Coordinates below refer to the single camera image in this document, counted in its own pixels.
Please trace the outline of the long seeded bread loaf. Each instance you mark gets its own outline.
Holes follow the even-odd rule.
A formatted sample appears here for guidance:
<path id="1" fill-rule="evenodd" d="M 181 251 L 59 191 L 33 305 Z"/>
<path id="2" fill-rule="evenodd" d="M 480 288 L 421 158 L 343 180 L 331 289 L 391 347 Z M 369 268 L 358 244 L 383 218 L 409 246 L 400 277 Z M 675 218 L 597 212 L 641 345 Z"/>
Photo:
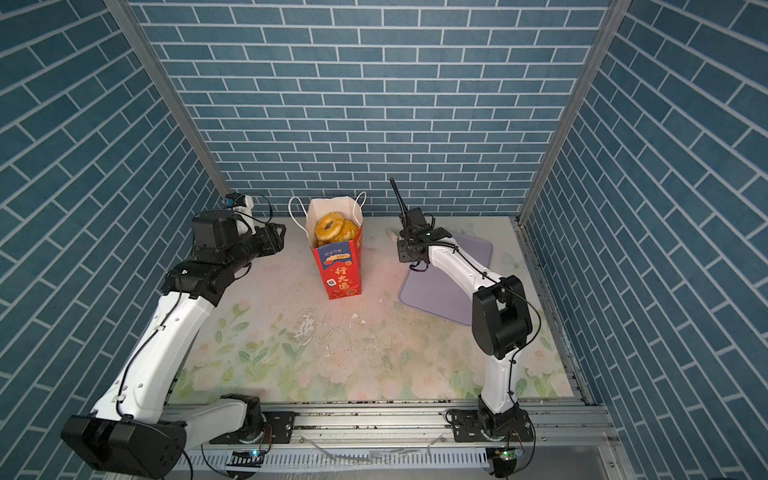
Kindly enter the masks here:
<path id="1" fill-rule="evenodd" d="M 333 242 L 348 242 L 356 238 L 359 232 L 359 227 L 354 221 L 345 219 L 342 224 L 341 230 L 333 238 Z"/>

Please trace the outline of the red white paper bag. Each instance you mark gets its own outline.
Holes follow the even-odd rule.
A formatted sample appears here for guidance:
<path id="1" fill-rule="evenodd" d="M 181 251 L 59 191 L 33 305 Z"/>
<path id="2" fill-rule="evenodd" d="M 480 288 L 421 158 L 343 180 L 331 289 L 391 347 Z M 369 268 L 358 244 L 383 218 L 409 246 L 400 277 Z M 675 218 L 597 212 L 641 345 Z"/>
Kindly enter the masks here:
<path id="1" fill-rule="evenodd" d="M 331 300 L 359 295 L 362 291 L 362 207 L 366 200 L 367 193 L 362 191 L 355 198 L 342 196 L 312 199 L 307 208 L 297 196 L 288 202 L 289 215 L 305 233 L 324 288 Z M 355 222 L 359 232 L 354 240 L 334 243 L 333 240 L 319 242 L 316 239 L 314 229 L 317 221 L 330 212 L 340 212 L 345 219 Z"/>

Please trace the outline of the ring donut bread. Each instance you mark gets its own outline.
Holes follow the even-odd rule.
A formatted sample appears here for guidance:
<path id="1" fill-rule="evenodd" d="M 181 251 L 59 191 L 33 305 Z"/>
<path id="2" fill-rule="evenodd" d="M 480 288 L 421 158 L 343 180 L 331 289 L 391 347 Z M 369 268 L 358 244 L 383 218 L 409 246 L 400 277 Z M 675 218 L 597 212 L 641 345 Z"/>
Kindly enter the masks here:
<path id="1" fill-rule="evenodd" d="M 330 212 L 317 221 L 314 232 L 319 242 L 330 242 L 344 228 L 345 218 L 340 212 Z"/>

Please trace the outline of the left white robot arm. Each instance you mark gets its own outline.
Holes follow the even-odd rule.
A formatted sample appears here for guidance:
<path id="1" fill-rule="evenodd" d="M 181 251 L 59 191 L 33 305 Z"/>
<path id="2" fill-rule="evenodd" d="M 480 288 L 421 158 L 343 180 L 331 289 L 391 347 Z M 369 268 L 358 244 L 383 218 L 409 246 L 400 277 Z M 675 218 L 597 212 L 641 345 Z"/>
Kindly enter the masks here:
<path id="1" fill-rule="evenodd" d="M 250 226 L 217 212 L 193 222 L 194 246 L 166 273 L 161 297 L 137 347 L 91 411 L 70 416 L 62 441 L 89 467 L 164 478 L 188 452 L 222 436 L 260 442 L 266 418 L 254 396 L 227 394 L 214 403 L 164 410 L 166 397 L 201 327 L 241 269 L 279 253 L 286 228 Z"/>

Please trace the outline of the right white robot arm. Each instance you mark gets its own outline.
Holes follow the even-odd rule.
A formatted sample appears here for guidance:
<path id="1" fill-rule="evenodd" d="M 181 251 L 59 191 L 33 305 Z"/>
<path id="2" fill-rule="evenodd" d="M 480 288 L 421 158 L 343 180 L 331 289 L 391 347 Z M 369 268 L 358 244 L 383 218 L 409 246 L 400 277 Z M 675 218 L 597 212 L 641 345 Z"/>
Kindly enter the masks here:
<path id="1" fill-rule="evenodd" d="M 443 228 L 406 222 L 397 248 L 401 262 L 436 267 L 471 300 L 472 334 L 486 355 L 477 414 L 481 432 L 491 440 L 533 441 L 535 427 L 514 391 L 517 356 L 529 344 L 535 312 L 522 282 L 487 269 Z"/>

